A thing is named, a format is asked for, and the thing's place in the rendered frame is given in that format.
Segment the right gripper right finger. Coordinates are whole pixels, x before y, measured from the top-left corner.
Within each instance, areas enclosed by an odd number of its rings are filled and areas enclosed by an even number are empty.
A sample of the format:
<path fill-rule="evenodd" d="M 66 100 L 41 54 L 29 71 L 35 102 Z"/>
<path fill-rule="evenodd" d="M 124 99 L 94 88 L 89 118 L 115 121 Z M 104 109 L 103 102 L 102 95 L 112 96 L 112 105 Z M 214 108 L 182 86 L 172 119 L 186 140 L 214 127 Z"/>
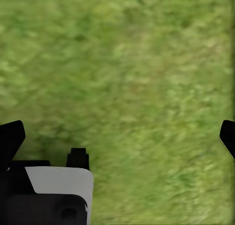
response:
<path fill-rule="evenodd" d="M 223 121 L 220 139 L 235 159 L 235 122 L 229 120 Z"/>

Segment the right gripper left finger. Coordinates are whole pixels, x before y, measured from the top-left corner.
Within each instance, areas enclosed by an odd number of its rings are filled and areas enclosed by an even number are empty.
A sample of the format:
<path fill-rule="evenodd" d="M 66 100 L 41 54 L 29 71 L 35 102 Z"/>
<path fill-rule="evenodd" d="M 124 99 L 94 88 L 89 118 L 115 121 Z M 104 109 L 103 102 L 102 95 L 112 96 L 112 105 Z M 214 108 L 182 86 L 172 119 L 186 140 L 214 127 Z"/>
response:
<path fill-rule="evenodd" d="M 21 120 L 0 125 L 0 179 L 25 140 Z"/>

